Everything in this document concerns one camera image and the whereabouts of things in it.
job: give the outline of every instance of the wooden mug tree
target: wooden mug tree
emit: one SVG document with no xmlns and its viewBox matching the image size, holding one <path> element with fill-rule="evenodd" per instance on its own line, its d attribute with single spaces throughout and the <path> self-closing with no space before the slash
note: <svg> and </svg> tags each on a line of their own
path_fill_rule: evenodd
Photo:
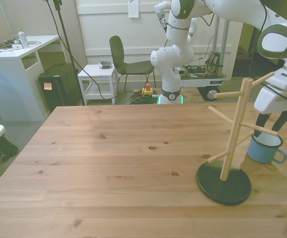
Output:
<svg viewBox="0 0 287 238">
<path fill-rule="evenodd" d="M 224 205 L 237 205 L 244 202 L 251 194 L 251 183 L 249 177 L 239 167 L 231 164 L 236 146 L 254 133 L 254 131 L 252 131 L 238 141 L 241 126 L 249 127 L 274 136 L 279 135 L 276 131 L 242 121 L 251 88 L 257 86 L 273 75 L 274 72 L 271 72 L 256 81 L 253 81 L 251 78 L 245 78 L 242 81 L 240 91 L 216 93 L 214 95 L 215 98 L 239 97 L 233 120 L 213 107 L 208 107 L 209 110 L 232 124 L 227 150 L 209 158 L 208 162 L 199 167 L 196 174 L 197 184 L 202 193 L 215 202 Z M 223 156 L 225 156 L 224 161 L 217 160 Z"/>
</svg>

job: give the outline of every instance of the black pole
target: black pole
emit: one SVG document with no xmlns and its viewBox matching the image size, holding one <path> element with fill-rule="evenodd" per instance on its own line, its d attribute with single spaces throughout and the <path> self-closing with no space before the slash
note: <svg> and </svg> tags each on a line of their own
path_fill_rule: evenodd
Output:
<svg viewBox="0 0 287 238">
<path fill-rule="evenodd" d="M 60 20 L 60 24 L 62 26 L 63 34 L 64 34 L 64 37 L 65 37 L 65 41 L 66 41 L 67 51 L 69 53 L 70 61 L 72 62 L 74 75 L 75 75 L 75 80 L 76 80 L 76 83 L 78 85 L 78 91 L 79 91 L 79 95 L 80 95 L 80 100 L 81 100 L 81 102 L 82 102 L 82 104 L 84 106 L 85 102 L 84 102 L 82 90 L 81 90 L 81 88 L 79 86 L 79 80 L 78 80 L 78 76 L 77 76 L 78 70 L 75 68 L 73 55 L 72 55 L 72 52 L 71 52 L 70 47 L 69 47 L 69 42 L 68 42 L 67 34 L 66 34 L 66 31 L 65 31 L 62 15 L 60 13 L 60 5 L 62 5 L 62 1 L 61 0 L 53 0 L 53 2 L 54 2 L 55 10 L 58 12 L 58 17 L 59 17 L 59 20 Z"/>
</svg>

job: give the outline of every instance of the paper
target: paper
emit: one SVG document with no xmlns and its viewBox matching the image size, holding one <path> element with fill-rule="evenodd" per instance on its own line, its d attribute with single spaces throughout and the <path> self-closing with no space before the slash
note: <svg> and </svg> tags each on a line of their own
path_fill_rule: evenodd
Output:
<svg viewBox="0 0 287 238">
<path fill-rule="evenodd" d="M 128 17 L 139 17 L 139 0 L 128 0 Z"/>
<path fill-rule="evenodd" d="M 52 83 L 44 82 L 44 90 L 52 90 Z"/>
</svg>

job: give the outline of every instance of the mug handle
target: mug handle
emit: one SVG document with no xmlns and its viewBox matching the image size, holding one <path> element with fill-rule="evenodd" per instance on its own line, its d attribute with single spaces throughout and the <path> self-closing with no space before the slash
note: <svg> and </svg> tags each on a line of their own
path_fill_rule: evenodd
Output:
<svg viewBox="0 0 287 238">
<path fill-rule="evenodd" d="M 284 151 L 280 150 L 279 148 L 277 149 L 277 152 L 283 155 L 282 161 L 276 160 L 275 158 L 273 158 L 272 160 L 278 164 L 282 164 L 287 159 L 287 154 Z"/>
</svg>

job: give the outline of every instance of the blue enamel mug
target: blue enamel mug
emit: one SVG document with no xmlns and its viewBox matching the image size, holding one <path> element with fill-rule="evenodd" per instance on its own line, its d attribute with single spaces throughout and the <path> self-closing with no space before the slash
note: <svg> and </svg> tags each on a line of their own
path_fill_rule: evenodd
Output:
<svg viewBox="0 0 287 238">
<path fill-rule="evenodd" d="M 274 161 L 278 164 L 282 164 L 287 158 L 286 153 L 279 149 L 282 144 L 283 140 L 279 136 L 269 135 L 264 132 L 258 137 L 252 135 L 248 155 L 251 159 L 259 163 L 268 164 Z M 283 155 L 282 161 L 274 158 L 277 152 Z"/>
</svg>

